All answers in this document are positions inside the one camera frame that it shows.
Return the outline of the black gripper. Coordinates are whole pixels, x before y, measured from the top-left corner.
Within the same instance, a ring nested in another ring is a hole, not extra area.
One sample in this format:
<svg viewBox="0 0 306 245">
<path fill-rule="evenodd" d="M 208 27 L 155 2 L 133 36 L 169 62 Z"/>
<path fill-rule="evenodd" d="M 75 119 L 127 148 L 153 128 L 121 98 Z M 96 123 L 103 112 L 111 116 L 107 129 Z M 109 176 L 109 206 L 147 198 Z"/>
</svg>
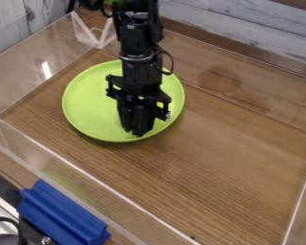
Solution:
<svg viewBox="0 0 306 245">
<path fill-rule="evenodd" d="M 123 128 L 127 132 L 133 130 L 133 134 L 141 137 L 152 130 L 155 118 L 163 121 L 171 118 L 169 104 L 172 98 L 159 85 L 153 85 L 143 92 L 139 92 L 125 85 L 121 76 L 108 75 L 107 82 L 107 95 L 117 100 Z M 157 106 L 157 102 L 164 103 L 164 108 Z"/>
</svg>

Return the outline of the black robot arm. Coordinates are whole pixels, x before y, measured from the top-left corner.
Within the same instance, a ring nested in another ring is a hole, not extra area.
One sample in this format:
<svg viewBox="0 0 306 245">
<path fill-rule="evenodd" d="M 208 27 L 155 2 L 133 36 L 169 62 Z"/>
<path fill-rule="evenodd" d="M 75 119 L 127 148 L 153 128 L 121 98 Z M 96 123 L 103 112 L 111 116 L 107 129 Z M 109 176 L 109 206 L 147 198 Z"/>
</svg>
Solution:
<svg viewBox="0 0 306 245">
<path fill-rule="evenodd" d="M 159 0 L 77 0 L 91 11 L 113 20 L 121 45 L 123 76 L 108 75 L 107 95 L 117 100 L 121 125 L 137 137 L 147 134 L 157 119 L 169 118 L 171 96 L 161 89 L 164 26 Z"/>
</svg>

